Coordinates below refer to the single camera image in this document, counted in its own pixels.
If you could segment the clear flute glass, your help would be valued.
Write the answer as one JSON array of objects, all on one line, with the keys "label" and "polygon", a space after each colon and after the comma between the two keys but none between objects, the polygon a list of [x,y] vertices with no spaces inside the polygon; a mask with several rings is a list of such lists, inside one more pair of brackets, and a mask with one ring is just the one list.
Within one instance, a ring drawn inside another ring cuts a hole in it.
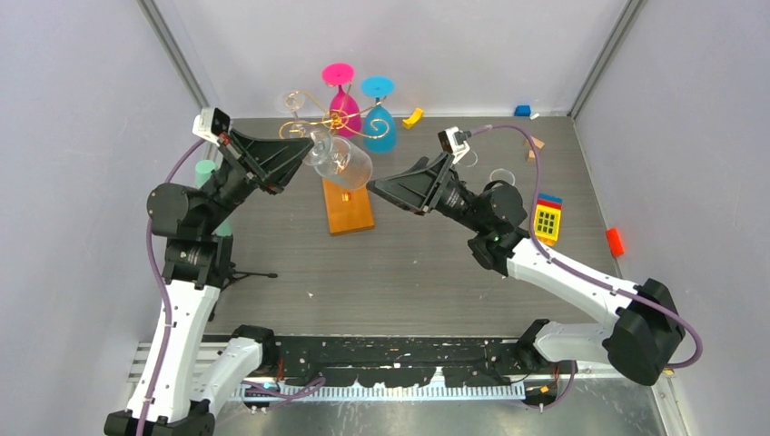
[{"label": "clear flute glass", "polygon": [[478,154],[474,150],[468,150],[463,158],[458,162],[458,165],[464,168],[472,168],[477,165],[478,161]]}]

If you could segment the clear ribbed wine glass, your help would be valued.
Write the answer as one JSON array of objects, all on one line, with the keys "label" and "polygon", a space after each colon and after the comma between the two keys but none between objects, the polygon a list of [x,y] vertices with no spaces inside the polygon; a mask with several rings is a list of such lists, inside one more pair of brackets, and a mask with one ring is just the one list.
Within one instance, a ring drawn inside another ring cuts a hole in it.
[{"label": "clear ribbed wine glass", "polygon": [[511,171],[504,168],[498,168],[489,174],[489,181],[491,183],[507,183],[514,185],[516,182],[516,177],[515,174],[513,174]]}]

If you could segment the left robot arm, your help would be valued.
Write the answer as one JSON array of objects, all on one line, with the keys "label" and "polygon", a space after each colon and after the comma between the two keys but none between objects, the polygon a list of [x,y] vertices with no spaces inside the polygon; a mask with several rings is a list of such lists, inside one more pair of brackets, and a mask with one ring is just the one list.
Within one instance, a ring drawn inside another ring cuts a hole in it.
[{"label": "left robot arm", "polygon": [[205,326],[235,275],[233,239],[218,227],[254,191],[281,193],[313,142],[224,128],[200,132],[197,141],[215,144],[223,162],[201,187],[167,179],[148,196],[145,238],[166,241],[163,260],[151,264],[161,309],[140,380],[127,405],[107,416],[107,435],[211,435],[246,378],[277,368],[273,331],[243,325],[202,375],[193,373]]}]

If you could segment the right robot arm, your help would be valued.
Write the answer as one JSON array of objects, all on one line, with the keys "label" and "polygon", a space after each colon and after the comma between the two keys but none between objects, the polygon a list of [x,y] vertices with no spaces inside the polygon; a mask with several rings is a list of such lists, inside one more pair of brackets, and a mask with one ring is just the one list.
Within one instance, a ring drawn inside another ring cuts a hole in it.
[{"label": "right robot arm", "polygon": [[436,211],[470,229],[468,246],[482,268],[531,283],[591,318],[580,324],[534,321],[517,342],[527,371],[543,372],[552,362],[597,362],[652,386],[673,368],[686,329],[669,289],[655,279],[638,284],[604,274],[543,245],[522,228],[528,215],[512,184],[496,180],[473,193],[443,153],[371,180],[367,188],[407,212]]}]

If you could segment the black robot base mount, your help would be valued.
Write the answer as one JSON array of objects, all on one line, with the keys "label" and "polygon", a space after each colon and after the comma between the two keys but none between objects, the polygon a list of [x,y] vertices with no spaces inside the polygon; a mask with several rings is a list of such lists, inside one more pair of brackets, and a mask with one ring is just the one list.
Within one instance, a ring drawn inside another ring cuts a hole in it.
[{"label": "black robot base mount", "polygon": [[243,325],[211,365],[194,364],[191,409],[217,416],[228,401],[272,411],[293,401],[516,400],[544,410],[573,361],[548,362],[518,339],[279,336]]}]

